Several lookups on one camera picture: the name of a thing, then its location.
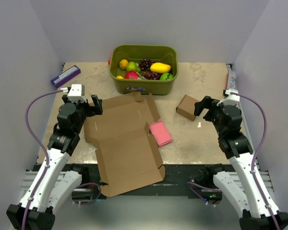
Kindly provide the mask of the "large cardboard box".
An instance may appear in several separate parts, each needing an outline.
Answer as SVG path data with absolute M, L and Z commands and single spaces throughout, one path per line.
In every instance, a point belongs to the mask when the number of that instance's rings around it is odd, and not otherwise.
M 96 147 L 97 164 L 106 178 L 117 172 L 141 173 L 163 165 L 163 160 L 149 126 L 160 119 L 151 94 L 145 98 L 131 92 L 102 102 L 103 114 L 84 122 L 84 138 Z

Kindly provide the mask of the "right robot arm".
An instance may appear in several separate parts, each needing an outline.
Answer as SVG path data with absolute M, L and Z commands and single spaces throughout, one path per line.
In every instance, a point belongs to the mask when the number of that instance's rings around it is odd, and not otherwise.
M 225 195 L 240 218 L 242 230 L 283 230 L 288 225 L 288 213 L 279 210 L 257 170 L 252 146 L 240 130 L 239 100 L 234 94 L 222 101 L 205 96 L 194 104 L 195 116 L 208 110 L 204 120 L 214 125 L 219 147 L 237 173 L 241 186 L 237 186 L 221 164 L 208 168 L 204 183 L 209 188 L 217 187 Z

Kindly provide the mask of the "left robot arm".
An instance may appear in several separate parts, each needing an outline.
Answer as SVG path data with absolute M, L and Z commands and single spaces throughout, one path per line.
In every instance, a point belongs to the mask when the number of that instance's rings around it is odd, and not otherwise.
M 77 188 L 97 188 L 90 181 L 89 170 L 82 166 L 71 166 L 60 182 L 57 181 L 64 166 L 80 141 L 80 131 L 86 118 L 103 113 L 102 100 L 91 96 L 93 105 L 86 99 L 75 96 L 62 97 L 57 122 L 43 148 L 45 158 L 32 184 L 17 205 L 9 205 L 6 214 L 16 230 L 50 230 L 55 222 L 55 213 L 69 195 Z

